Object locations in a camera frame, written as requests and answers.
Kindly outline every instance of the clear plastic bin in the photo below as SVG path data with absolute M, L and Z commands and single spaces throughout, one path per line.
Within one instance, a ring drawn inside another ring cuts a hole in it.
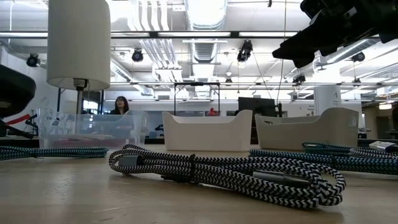
M 129 111 L 125 115 L 63 114 L 39 112 L 40 148 L 108 147 L 144 145 L 147 114 Z

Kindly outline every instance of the woman's dark hair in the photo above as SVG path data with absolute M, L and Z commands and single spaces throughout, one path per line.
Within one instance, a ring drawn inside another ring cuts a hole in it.
M 118 104 L 117 104 L 118 100 L 123 100 L 123 102 L 124 102 L 124 108 L 123 108 L 123 112 L 124 112 L 124 113 L 130 110 L 130 109 L 129 109 L 129 102 L 127 102 L 126 97 L 124 97 L 124 96 L 118 96 L 118 97 L 116 98 L 116 100 L 114 101 L 114 110 L 115 110 L 115 111 L 119 111 Z

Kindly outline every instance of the table surface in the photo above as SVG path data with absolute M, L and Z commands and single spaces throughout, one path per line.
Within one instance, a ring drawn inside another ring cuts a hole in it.
M 163 151 L 163 146 L 147 146 Z M 198 156 L 247 156 L 199 152 Z M 0 162 L 1 223 L 397 223 L 398 177 L 343 172 L 334 207 L 296 210 L 204 185 L 126 176 L 101 159 Z

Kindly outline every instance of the red object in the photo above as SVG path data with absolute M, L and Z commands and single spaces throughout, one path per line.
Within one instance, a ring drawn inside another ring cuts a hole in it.
M 8 122 L 6 123 L 6 125 L 17 124 L 17 123 L 23 122 L 23 121 L 25 121 L 25 120 L 27 120 L 27 119 L 29 119 L 29 118 L 30 118 L 30 115 L 27 114 L 27 115 L 21 116 L 20 118 L 13 119 L 12 121 L 8 121 Z
M 208 116 L 218 116 L 218 112 L 214 110 L 214 108 L 210 108 L 209 113 L 207 113 Z

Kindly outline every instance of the woman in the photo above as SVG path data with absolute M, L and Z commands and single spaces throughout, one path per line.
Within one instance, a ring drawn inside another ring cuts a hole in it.
M 111 114 L 124 115 L 129 111 L 129 103 L 124 96 L 119 96 L 116 98 L 114 102 L 114 110 L 111 111 Z

